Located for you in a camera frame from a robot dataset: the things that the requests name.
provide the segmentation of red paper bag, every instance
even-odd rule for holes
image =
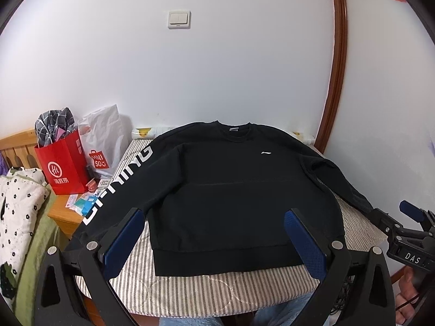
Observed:
[[[88,190],[87,163],[77,130],[51,145],[35,147],[35,152],[56,195],[84,193]]]

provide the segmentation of striped bed sheet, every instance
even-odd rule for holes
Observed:
[[[114,178],[150,139],[132,141]],[[386,239],[358,210],[336,196],[343,215],[349,249],[368,251]],[[91,297],[82,277],[84,295]],[[159,277],[154,273],[148,221],[118,277],[110,280],[119,299],[132,314],[148,316],[212,317],[241,314],[283,303],[312,292],[319,281],[304,265],[252,272],[228,272],[194,277]]]

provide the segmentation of human hand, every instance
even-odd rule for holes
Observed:
[[[414,277],[414,270],[410,266],[406,266],[403,276],[399,279],[400,293],[396,296],[396,307],[406,303],[408,300],[414,298],[418,293],[412,284],[412,278]],[[403,325],[407,319],[414,316],[415,310],[412,304],[416,303],[418,300],[415,299],[408,305],[400,308],[396,311],[396,323]]]

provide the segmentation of green blanket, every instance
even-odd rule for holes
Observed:
[[[51,194],[38,212],[35,233],[21,271],[15,299],[14,313],[23,326],[33,325],[36,286],[45,252],[52,245],[63,249],[68,243],[67,237],[60,231],[56,223],[47,216],[56,200],[56,195],[51,187],[48,185],[47,188],[50,189]]]

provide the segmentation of wooden nightstand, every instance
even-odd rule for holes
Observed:
[[[83,217],[75,211],[66,208],[70,195],[59,195],[51,207],[48,216],[59,226],[60,230],[71,239],[71,236],[81,223]]]

